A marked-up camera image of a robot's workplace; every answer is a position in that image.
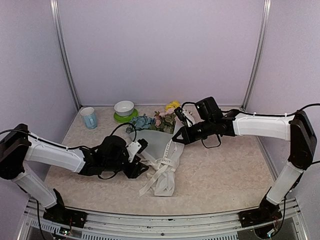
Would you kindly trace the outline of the cream printed ribbon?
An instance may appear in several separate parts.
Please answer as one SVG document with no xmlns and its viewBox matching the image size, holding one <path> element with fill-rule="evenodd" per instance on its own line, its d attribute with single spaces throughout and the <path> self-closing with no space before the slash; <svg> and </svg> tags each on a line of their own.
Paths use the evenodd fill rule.
<svg viewBox="0 0 320 240">
<path fill-rule="evenodd" d="M 184 145 L 170 140 L 164 148 L 163 156 L 155 158 L 149 153 L 142 154 L 143 162 L 152 167 L 155 173 L 148 178 L 148 182 L 139 190 L 143 196 L 150 189 L 156 197 L 171 197 L 175 191 L 175 172 L 180 164 L 180 157 Z"/>
</svg>

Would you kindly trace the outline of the pink fake flower bunch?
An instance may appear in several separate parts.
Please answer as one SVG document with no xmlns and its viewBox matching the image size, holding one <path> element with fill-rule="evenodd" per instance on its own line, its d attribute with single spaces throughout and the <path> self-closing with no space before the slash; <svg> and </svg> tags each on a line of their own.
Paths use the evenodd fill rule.
<svg viewBox="0 0 320 240">
<path fill-rule="evenodd" d="M 175 108 L 169 108 L 164 112 L 155 111 L 154 123 L 150 125 L 149 129 L 152 131 L 173 134 L 177 121 L 179 121 L 179 118 L 175 114 Z"/>
</svg>

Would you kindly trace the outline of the yellow fake flower stem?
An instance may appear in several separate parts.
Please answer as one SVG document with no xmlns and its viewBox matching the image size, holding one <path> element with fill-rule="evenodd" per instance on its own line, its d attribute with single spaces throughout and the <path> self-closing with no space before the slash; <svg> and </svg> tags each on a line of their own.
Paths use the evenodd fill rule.
<svg viewBox="0 0 320 240">
<path fill-rule="evenodd" d="M 167 104 L 165 106 L 165 110 L 168 111 L 169 109 L 176 109 L 177 107 L 180 107 L 180 106 L 181 104 L 177 100 L 175 100 Z"/>
</svg>

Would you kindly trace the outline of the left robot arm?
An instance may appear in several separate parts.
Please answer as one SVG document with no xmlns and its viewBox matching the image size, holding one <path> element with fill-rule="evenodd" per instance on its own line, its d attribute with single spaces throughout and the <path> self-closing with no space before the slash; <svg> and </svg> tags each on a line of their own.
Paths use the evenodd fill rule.
<svg viewBox="0 0 320 240">
<path fill-rule="evenodd" d="M 0 177 L 16 183 L 20 189 L 44 207 L 43 218 L 69 227 L 83 228 L 87 213 L 65 207 L 61 194 L 49 188 L 29 168 L 28 162 L 38 162 L 69 170 L 81 176 L 97 176 L 122 172 L 128 179 L 136 179 L 148 170 L 141 162 L 141 154 L 148 146 L 145 139 L 134 138 L 130 143 L 113 132 L 101 144 L 69 147 L 33 135 L 26 124 L 2 131 L 0 141 Z"/>
</svg>

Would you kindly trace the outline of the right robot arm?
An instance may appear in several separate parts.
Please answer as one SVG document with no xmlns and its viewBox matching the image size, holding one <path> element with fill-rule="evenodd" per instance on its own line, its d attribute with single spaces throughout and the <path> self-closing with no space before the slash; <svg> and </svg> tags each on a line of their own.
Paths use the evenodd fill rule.
<svg viewBox="0 0 320 240">
<path fill-rule="evenodd" d="M 287 164 L 259 206 L 238 214 L 243 228 L 284 217 L 285 213 L 280 211 L 280 203 L 313 164 L 317 147 L 316 134 L 304 109 L 290 114 L 247 113 L 238 109 L 223 111 L 212 96 L 193 105 L 202 121 L 192 122 L 183 107 L 177 107 L 174 113 L 184 126 L 174 134 L 173 142 L 189 145 L 211 135 L 218 139 L 223 136 L 258 136 L 290 142 Z"/>
</svg>

